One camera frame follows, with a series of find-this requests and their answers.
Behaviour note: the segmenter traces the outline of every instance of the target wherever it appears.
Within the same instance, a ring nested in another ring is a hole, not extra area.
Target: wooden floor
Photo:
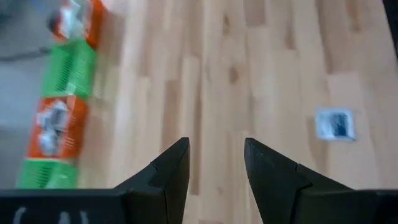
[[[254,136],[352,188],[398,187],[398,72],[381,0],[104,0],[81,187],[114,187],[191,140],[185,223],[260,223]],[[357,141],[315,137],[352,109]]]

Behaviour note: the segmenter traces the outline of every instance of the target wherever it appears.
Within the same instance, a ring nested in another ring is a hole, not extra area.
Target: stacked boxes
[[[81,1],[93,3],[96,7],[101,3]],[[103,8],[100,16],[98,10],[90,11],[90,15],[97,16],[97,20],[90,23],[95,27],[85,29],[94,29],[94,37],[82,34],[86,38],[64,39],[63,43],[52,48],[18,188],[76,187],[78,172],[75,161],[83,146],[89,112],[87,101],[93,88],[96,53],[92,46],[96,47],[98,43]]]

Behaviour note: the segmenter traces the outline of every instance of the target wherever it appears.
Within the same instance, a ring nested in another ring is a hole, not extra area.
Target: orange box
[[[84,34],[82,37],[86,38],[87,43],[94,49],[97,48],[100,42],[101,27],[104,21],[105,7],[101,0],[87,0],[89,7],[84,13]],[[67,8],[69,6],[68,1],[62,5],[62,8]],[[62,17],[59,15],[57,18],[57,24],[55,25],[55,30],[53,30],[56,37],[61,41],[67,39],[61,30]]]
[[[61,135],[61,141],[58,145],[58,155],[48,157],[43,154],[39,144],[39,134],[42,133],[43,130],[40,125],[37,124],[37,118],[35,118],[27,155],[28,158],[74,159],[77,158],[80,153],[83,144],[83,132],[86,116],[88,114],[88,106],[83,100],[76,96],[57,96],[42,98],[38,112],[44,111],[56,100],[63,101],[68,108],[68,119],[65,132]]]

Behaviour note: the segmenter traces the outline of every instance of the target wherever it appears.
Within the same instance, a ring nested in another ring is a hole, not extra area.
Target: green box
[[[55,45],[42,82],[41,95],[76,95],[86,100],[93,91],[95,58],[95,51],[83,39]]]
[[[55,159],[25,159],[17,188],[74,189],[78,170]]]

